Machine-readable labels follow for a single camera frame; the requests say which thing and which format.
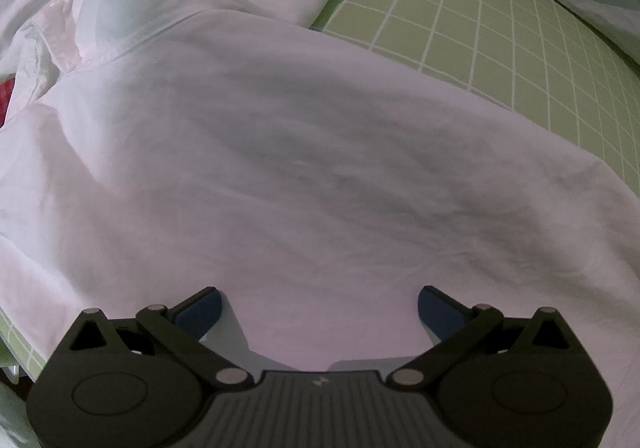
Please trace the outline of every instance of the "red fabric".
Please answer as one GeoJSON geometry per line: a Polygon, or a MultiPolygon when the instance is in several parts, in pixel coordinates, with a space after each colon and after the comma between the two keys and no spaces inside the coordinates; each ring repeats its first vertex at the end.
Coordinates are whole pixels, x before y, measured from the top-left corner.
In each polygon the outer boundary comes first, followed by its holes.
{"type": "Polygon", "coordinates": [[[9,99],[11,93],[14,90],[14,79],[5,81],[0,84],[0,126],[4,125],[4,118],[6,116],[6,109],[9,106],[9,99]]]}

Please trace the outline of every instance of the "wrinkled fabric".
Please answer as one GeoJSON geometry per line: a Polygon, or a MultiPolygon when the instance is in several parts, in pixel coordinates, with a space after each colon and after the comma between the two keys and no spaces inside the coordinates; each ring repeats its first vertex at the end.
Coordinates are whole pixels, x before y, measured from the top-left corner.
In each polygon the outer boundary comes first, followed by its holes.
{"type": "Polygon", "coordinates": [[[258,360],[327,370],[430,348],[424,285],[553,306],[613,395],[601,446],[634,448],[638,198],[523,116],[306,29],[325,2],[35,13],[18,47],[42,59],[16,89],[40,90],[0,129],[2,309],[48,358],[84,308],[212,285],[258,360]]]}

